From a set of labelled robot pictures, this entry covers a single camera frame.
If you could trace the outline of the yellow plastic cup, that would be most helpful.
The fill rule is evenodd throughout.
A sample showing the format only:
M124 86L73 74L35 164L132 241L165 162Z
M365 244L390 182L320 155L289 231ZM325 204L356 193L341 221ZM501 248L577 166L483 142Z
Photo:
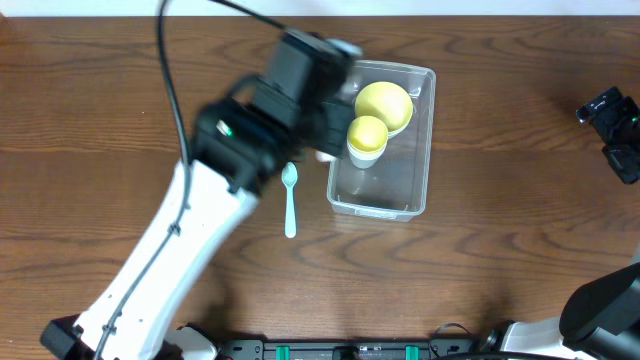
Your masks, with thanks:
M358 151L377 152L388 141L388 128L382 120L376 117L360 116L351 122L347 141Z

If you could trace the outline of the clear plastic container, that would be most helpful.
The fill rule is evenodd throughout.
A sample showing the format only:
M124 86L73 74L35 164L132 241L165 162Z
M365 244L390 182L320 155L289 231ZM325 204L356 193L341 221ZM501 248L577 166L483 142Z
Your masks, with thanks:
M378 81L395 83L408 92L412 118L367 169L356 167L344 149L330 164L327 199L337 213L408 222L427 203L436 74L414 65L360 60L342 95L353 103L360 90Z

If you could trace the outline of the pink plastic fork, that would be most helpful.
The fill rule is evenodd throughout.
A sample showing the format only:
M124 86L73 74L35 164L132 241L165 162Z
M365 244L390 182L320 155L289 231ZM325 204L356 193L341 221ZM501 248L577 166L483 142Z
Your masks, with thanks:
M334 161L336 159L335 156L332 156L330 154L327 154L327 153L324 153L324 152L320 152L320 151L317 151L315 153L315 157L321 163L332 162L332 161Z

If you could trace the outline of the white plastic cup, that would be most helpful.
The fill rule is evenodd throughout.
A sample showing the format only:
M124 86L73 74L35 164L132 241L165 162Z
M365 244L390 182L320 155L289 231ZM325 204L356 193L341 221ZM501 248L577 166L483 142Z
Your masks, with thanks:
M348 143L347 149L348 149L351 163L355 167L359 169L368 169L372 167L379 160L379 158L385 152L386 147L383 146L372 152L364 152L353 147L350 143Z

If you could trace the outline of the yellow plastic bowl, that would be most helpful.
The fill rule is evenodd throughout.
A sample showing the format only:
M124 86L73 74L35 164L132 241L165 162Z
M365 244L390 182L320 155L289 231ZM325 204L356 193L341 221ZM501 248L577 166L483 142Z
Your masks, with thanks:
M413 116L413 102L408 92L392 82L374 82L356 96L355 114L381 120L393 138L402 132Z

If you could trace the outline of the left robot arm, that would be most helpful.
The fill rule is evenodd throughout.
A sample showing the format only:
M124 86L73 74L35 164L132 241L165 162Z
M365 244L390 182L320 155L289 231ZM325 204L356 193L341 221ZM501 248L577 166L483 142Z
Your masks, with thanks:
M149 227L102 295L54 319L40 341L59 359L214 359L201 332L171 322L211 258L305 147L333 156L353 117L347 76L251 74L198 113Z

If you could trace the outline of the mint green plastic spoon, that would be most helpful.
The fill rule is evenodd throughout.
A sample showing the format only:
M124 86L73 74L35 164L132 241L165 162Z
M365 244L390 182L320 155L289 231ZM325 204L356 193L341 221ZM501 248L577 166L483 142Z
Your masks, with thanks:
M286 189L286 210L284 233L287 238L297 235L294 189L298 181L298 172L294 163L288 162L282 170L281 181Z

